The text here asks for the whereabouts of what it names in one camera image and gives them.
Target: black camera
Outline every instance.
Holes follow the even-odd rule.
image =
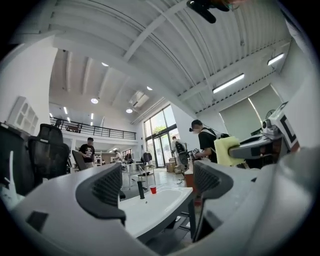
[[[186,3],[186,5],[196,13],[200,14],[207,22],[211,24],[215,23],[217,19],[210,13],[210,8],[217,8],[223,12],[229,11],[229,8],[223,3],[212,3],[210,0],[190,0]]]

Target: black t-shirt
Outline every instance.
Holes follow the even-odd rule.
[[[84,153],[85,155],[89,156],[89,157],[84,157],[84,162],[85,163],[91,163],[94,161],[95,159],[95,148],[93,146],[89,146],[88,144],[83,144],[80,149],[79,152]]]
[[[202,150],[212,148],[212,149],[214,149],[214,151],[216,151],[215,140],[217,139],[217,137],[214,135],[211,135],[203,130],[207,130],[214,135],[216,134],[212,129],[203,128],[202,132],[200,132],[199,136],[198,136],[199,142],[200,142],[200,148]],[[211,149],[211,155],[209,155],[209,159],[211,160],[211,162],[217,163],[218,162],[217,161],[217,154],[215,152],[213,152],[212,149]]]

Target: man in black t-shirt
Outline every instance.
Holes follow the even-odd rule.
[[[86,144],[83,144],[79,152],[83,156],[84,163],[87,168],[94,167],[95,148],[93,146],[94,139],[89,137]]]
[[[194,120],[191,123],[191,128],[194,134],[198,134],[200,148],[203,150],[196,153],[197,158],[208,157],[211,162],[217,163],[217,154],[215,147],[215,140],[217,139],[216,133],[210,129],[205,128],[200,120]]]

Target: cardboard box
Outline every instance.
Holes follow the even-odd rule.
[[[173,173],[175,171],[175,162],[166,162],[165,163],[165,167],[166,167],[166,171],[169,173]]]

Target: yellow foam block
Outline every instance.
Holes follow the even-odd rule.
[[[234,146],[239,146],[239,140],[234,137],[216,139],[214,141],[217,162],[223,166],[236,166],[242,164],[245,160],[241,158],[233,158],[228,151]]]

